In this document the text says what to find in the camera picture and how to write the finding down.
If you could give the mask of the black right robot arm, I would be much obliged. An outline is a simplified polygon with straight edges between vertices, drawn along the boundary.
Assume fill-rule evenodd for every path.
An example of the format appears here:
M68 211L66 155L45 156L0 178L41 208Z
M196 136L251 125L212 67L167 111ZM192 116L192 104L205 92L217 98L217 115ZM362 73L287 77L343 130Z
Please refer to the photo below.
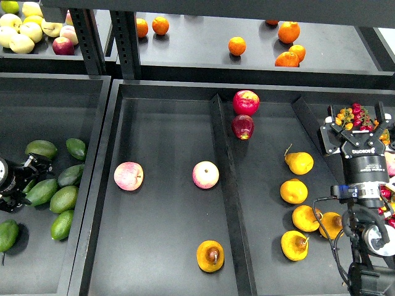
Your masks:
M347 205L342 230L350 239L352 263L339 273L351 295L394 295L394 228L386 224L394 214L380 187L389 183L385 145L380 136L391 116L383 103L375 106L376 129L346 130L335 122L333 111L318 130L323 154L339 154L344 184L331 187L331 199Z

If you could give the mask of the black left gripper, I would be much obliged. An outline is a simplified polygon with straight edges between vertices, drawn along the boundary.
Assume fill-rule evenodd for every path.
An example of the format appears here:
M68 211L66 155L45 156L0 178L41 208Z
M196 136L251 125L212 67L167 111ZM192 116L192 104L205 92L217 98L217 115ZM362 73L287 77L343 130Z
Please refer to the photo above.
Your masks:
M31 205L22 191L33 179L52 173L52 160L29 153L23 165L1 158L1 211L12 213L22 205Z

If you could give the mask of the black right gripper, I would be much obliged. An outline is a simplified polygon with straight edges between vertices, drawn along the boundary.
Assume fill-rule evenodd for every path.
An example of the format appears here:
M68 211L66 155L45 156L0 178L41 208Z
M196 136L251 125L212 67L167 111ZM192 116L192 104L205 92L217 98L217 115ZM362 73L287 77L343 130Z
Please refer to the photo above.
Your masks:
M341 156L344 182L347 185L359 183L386 184L389 174L385 159L386 146L380 136L389 126L385 121L384 105L375 104L375 130L351 131L342 129L335 123L336 114L333 105L327 108L326 122L318 135L326 155Z

